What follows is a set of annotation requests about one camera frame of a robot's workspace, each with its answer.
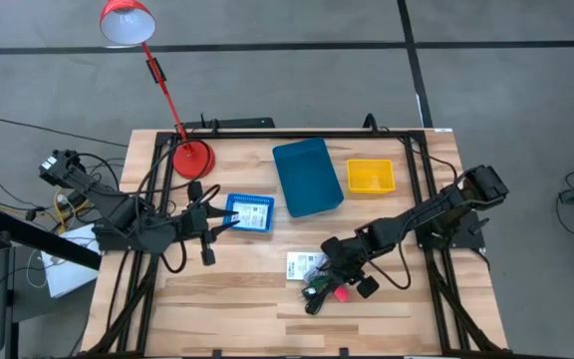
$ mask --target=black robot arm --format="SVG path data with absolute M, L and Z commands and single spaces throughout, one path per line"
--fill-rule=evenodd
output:
M 508 189 L 492 167 L 470 169 L 436 196 L 396 217 L 373 220 L 357 228 L 355 237 L 324 241 L 321 248 L 329 259 L 322 269 L 338 284 L 359 282 L 358 291 L 367 298 L 379 287 L 362 270 L 368 260 L 394 250 L 409 231 L 423 225 L 430 228 L 433 236 L 449 241 L 459 230 L 459 220 L 464 215 L 496 206 L 507 194 Z
M 39 177 L 51 185 L 72 188 L 99 211 L 93 232 L 100 250 L 142 250 L 161 254 L 175 241 L 200 238 L 204 265 L 215 263 L 210 245 L 225 229 L 238 221 L 210 229 L 208 218 L 234 215 L 236 212 L 212 207 L 204 200 L 199 181 L 187 186 L 190 204 L 181 214 L 157 213 L 137 193 L 125 193 L 99 183 L 86 173 L 75 151 L 53 151 L 39 166 Z

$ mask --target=red lamp base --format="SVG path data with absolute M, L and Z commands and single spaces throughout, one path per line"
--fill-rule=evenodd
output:
M 186 179 L 197 179 L 207 176 L 214 168 L 216 156 L 210 145 L 187 144 L 176 149 L 172 164 L 179 175 Z

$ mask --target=yellow plastic container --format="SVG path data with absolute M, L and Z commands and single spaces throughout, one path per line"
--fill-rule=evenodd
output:
M 382 194 L 396 189 L 394 164 L 389 160 L 347 160 L 351 193 Z

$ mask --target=wooden tabletop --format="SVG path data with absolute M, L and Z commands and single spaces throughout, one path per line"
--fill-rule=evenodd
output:
M 136 190 L 150 167 L 156 131 L 134 131 L 124 167 L 121 189 Z M 461 171 L 453 133 L 427 130 L 430 154 Z M 326 139 L 345 200 L 335 210 L 292 218 L 286 208 L 272 149 L 291 140 L 213 140 L 214 170 L 202 179 L 203 188 L 219 183 L 220 194 L 211 202 L 224 207 L 230 192 L 271 195 L 275 199 L 271 234 L 227 230 L 212 245 L 216 264 L 205 267 L 197 240 L 187 243 L 187 267 L 181 274 L 168 273 L 160 265 L 156 278 L 147 356 L 210 355 L 337 355 L 348 347 L 352 355 L 438 354 L 429 280 L 423 253 L 411 232 L 403 242 L 413 284 L 401 291 L 365 266 L 381 287 L 363 299 L 350 287 L 350 301 L 331 296 L 316 316 L 305 313 L 300 296 L 302 282 L 285 278 L 288 251 L 320 251 L 331 236 L 345 238 L 353 229 L 377 217 L 396 216 L 415 205 L 403 145 L 395 139 Z M 396 190 L 383 195 L 355 195 L 347 186 L 346 160 L 388 159 L 394 163 Z M 420 178 L 423 179 L 420 156 Z M 432 164 L 436 185 L 452 180 L 448 167 Z M 162 168 L 158 178 L 162 181 Z M 174 174 L 172 185 L 185 179 Z M 426 193 L 426 183 L 421 183 Z M 180 209 L 187 203 L 184 190 L 170 199 Z M 104 256 L 95 290 L 82 350 L 98 342 L 106 330 L 110 299 L 122 253 Z M 172 266 L 180 262 L 180 249 L 172 245 L 165 253 Z M 495 296 L 485 263 L 470 250 L 451 251 L 462 304 L 479 327 L 497 345 L 505 346 Z M 126 265 L 115 315 L 126 297 L 130 261 Z M 398 282 L 405 273 L 397 251 L 376 263 Z M 452 315 L 446 318 L 451 346 L 456 347 Z M 135 348 L 138 320 L 133 320 L 129 348 Z

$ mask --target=label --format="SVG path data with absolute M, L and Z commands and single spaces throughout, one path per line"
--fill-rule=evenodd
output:
M 268 204 L 235 202 L 232 210 L 237 211 L 238 214 L 233 215 L 231 220 L 240 220 L 234 228 L 265 229 L 267 226 Z
M 325 258 L 322 252 L 287 252 L 287 280 L 303 280 Z

